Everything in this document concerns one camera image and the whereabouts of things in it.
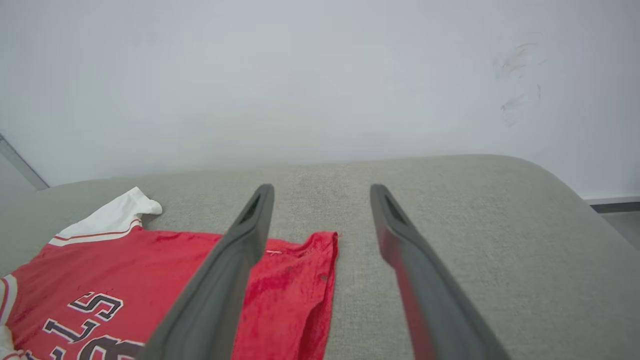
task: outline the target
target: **white trim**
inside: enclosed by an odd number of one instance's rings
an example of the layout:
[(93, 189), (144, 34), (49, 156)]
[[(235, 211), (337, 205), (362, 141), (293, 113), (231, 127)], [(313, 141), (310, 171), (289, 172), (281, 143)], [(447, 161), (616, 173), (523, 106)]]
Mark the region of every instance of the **white trim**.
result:
[(10, 352), (9, 354), (7, 354), (7, 356), (4, 356), (3, 359), (6, 359), (6, 360), (20, 360), (20, 354), (18, 354), (18, 352), (16, 352), (16, 351)]
[(15, 280), (13, 275), (7, 275), (4, 277), (6, 283), (9, 285), (7, 291), (7, 297), (4, 299), (4, 281), (0, 281), (2, 284), (2, 288), (0, 288), (0, 306), (4, 302), (4, 308), (2, 309), (2, 313), (0, 314), (0, 326), (4, 326), (9, 319), (9, 314), (13, 309), (13, 304), (15, 303), (15, 298), (18, 295), (18, 282)]
[(618, 196), (583, 196), (582, 197), (589, 205), (601, 205), (601, 204), (618, 204), (621, 202), (640, 202), (640, 195), (618, 195)]
[(96, 210), (86, 219), (60, 231), (49, 243), (65, 246), (118, 239), (129, 234), (134, 226), (142, 226), (142, 214), (161, 213), (162, 206), (135, 187)]
[(93, 243), (96, 241), (115, 240), (115, 239), (119, 239), (124, 236), (127, 236), (131, 232), (131, 230), (133, 230), (133, 228), (136, 226), (142, 227), (142, 221), (138, 219), (133, 220), (129, 229), (126, 230), (126, 232), (124, 233), (83, 236), (80, 238), (72, 238), (69, 240), (60, 240), (60, 239), (53, 238), (51, 239), (51, 241), (49, 241), (49, 244), (54, 246), (66, 246), (66, 245), (77, 244), (77, 243)]

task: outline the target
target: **gray couch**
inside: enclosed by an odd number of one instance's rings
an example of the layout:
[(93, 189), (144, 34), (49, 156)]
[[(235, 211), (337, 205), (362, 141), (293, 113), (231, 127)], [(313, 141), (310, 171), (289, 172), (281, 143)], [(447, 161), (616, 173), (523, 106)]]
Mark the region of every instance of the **gray couch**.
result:
[(3, 275), (133, 186), (147, 229), (222, 233), (272, 183), (270, 237), (340, 233), (326, 359), (413, 356), (369, 186), (389, 187), (514, 359), (638, 359), (638, 251), (558, 178), (504, 156), (439, 156), (114, 178), (57, 186), (0, 213)]

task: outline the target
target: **white wall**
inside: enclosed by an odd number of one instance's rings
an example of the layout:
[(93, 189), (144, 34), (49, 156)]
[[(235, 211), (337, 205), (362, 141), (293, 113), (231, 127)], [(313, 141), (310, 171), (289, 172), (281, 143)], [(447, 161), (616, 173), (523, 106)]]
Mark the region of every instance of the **white wall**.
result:
[(640, 195), (639, 3), (0, 0), (0, 132), (51, 186), (482, 152)]

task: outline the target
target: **clothing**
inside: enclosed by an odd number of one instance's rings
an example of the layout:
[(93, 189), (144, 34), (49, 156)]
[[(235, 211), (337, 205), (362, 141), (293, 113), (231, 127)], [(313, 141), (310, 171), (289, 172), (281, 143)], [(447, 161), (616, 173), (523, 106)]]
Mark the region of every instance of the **clothing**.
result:
[[(57, 234), (2, 279), (0, 325), (33, 359), (134, 358), (220, 234), (146, 231), (161, 206), (138, 188)], [(322, 359), (337, 234), (269, 239), (246, 288), (234, 359)]]

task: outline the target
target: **wall stain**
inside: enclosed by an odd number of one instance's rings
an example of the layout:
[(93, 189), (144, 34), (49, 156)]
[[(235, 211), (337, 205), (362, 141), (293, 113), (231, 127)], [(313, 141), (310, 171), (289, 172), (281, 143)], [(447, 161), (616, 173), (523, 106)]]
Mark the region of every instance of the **wall stain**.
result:
[(520, 112), (518, 109), (524, 105), (525, 94), (520, 94), (517, 97), (505, 102), (500, 107), (500, 110), (504, 114), (504, 123), (507, 127), (514, 126), (520, 121)]
[(528, 42), (513, 49), (502, 61), (494, 60), (496, 79), (522, 78), (529, 55), (538, 48), (538, 43)]

